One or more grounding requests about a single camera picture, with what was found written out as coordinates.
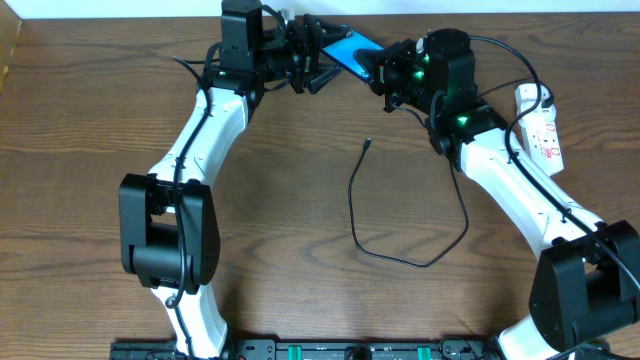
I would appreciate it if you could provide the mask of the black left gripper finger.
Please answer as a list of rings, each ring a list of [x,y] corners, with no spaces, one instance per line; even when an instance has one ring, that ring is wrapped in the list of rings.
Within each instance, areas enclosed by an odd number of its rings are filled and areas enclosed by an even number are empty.
[[[336,64],[319,64],[307,79],[307,89],[312,94],[317,94],[331,80],[342,73],[341,66]]]
[[[337,25],[324,20],[318,20],[317,25],[322,43],[335,43],[351,36],[351,28],[346,25]]]

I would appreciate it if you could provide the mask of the blue Galaxy smartphone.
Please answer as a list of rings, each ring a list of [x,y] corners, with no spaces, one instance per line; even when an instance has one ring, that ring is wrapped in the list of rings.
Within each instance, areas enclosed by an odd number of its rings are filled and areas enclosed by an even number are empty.
[[[371,39],[365,37],[359,32],[356,32],[355,30],[351,30],[350,37],[323,47],[321,51],[325,56],[340,65],[344,70],[347,70],[361,80],[355,73],[356,62],[354,60],[354,52],[358,49],[384,50],[382,46],[378,45]]]

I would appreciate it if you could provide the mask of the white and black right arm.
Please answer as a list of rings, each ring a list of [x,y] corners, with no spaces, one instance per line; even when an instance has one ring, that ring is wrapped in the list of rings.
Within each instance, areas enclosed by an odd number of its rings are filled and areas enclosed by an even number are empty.
[[[434,150],[497,202],[536,256],[529,313],[498,335],[500,356],[607,359],[600,339],[639,320],[639,234],[577,204],[521,147],[478,93],[472,40],[442,29],[354,57],[386,110],[416,116]]]

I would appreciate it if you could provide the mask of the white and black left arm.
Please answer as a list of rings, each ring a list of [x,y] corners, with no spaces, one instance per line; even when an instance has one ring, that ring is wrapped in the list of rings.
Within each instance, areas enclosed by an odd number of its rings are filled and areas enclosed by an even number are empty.
[[[267,92],[291,86],[317,93],[337,76],[323,48],[351,36],[345,25],[306,14],[301,22],[259,1],[222,4],[222,38],[196,70],[196,99],[183,130],[147,173],[119,187],[124,270],[163,303],[186,359],[231,359],[235,347],[215,301],[212,278],[221,238],[213,187],[236,138]]]

